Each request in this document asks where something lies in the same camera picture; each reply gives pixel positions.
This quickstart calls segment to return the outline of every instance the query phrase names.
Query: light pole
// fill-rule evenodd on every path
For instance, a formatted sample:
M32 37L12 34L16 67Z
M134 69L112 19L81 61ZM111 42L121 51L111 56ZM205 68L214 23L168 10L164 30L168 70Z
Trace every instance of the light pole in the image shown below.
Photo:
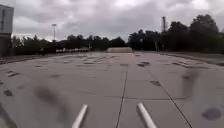
M51 26L52 26L53 29L54 29L53 36L54 36L54 41L55 41L55 30L56 30L57 24L52 24Z

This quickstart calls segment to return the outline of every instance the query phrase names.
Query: overcast sky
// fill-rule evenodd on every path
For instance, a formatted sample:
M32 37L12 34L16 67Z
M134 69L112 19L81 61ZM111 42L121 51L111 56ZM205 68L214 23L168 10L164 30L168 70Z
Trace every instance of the overcast sky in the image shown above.
M161 30L161 17L189 25L198 14L209 13L224 28L224 0L1 0L15 7L14 34L52 38L70 34L127 36L139 29Z

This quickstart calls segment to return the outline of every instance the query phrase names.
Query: puddle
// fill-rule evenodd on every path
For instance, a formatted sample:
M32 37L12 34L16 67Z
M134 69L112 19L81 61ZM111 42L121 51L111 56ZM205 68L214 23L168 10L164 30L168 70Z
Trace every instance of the puddle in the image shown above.
M142 64L144 64L145 66L148 66L148 65L150 65L150 63L149 62L141 62Z
M63 64L69 64L71 61L64 61Z
M158 87L161 86L161 84L159 83L159 81L151 81L151 83L152 83L153 85L158 86Z
M10 90L5 90L4 94L5 94L5 96L13 96L12 92Z
M207 120L217 120L222 117L222 113L216 108L210 108L202 114L202 117Z
M115 58L115 57L117 57L117 56L111 56L110 58Z
M137 64L139 67L145 67L144 64Z
M87 63L83 63L83 64L95 64L95 63L88 63L88 62L87 62Z
M37 65L37 66L35 66L35 67L39 68L39 67L42 67L42 66L38 66L38 65Z
M14 72L13 74L9 75L8 77L14 77L20 75L19 73Z
M52 78L58 78L58 77L60 77L61 75L57 75L57 74L54 74L54 75L50 75L50 77L52 77Z
M0 86L3 85L4 83L2 81L0 81Z
M8 71L7 73L12 73L13 71Z

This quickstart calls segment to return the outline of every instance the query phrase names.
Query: paved ground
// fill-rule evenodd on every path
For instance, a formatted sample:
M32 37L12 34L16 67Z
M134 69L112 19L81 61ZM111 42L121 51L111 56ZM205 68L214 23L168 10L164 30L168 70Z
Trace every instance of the paved ground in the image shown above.
M163 52L163 53L177 57L200 60L210 64L224 65L224 55L222 54L209 54L209 53L196 53L196 52Z
M91 53L0 65L1 128L223 128L224 68L154 53Z

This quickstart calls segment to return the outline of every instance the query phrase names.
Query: treeline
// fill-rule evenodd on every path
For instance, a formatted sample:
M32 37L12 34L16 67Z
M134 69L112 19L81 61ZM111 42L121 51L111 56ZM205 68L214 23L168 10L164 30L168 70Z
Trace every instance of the treeline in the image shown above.
M131 47L134 50L164 51L194 51L224 53L224 34L219 31L214 19L210 15L198 15L188 27L181 22L173 21L167 31L156 32L139 30L129 35L125 42L121 37L108 39L107 37L92 36L84 38L82 35L70 35L66 40L49 42L45 39L19 39L13 37L14 54L36 54L40 49L46 53L55 53L59 49L88 48L93 51L104 51L109 47Z

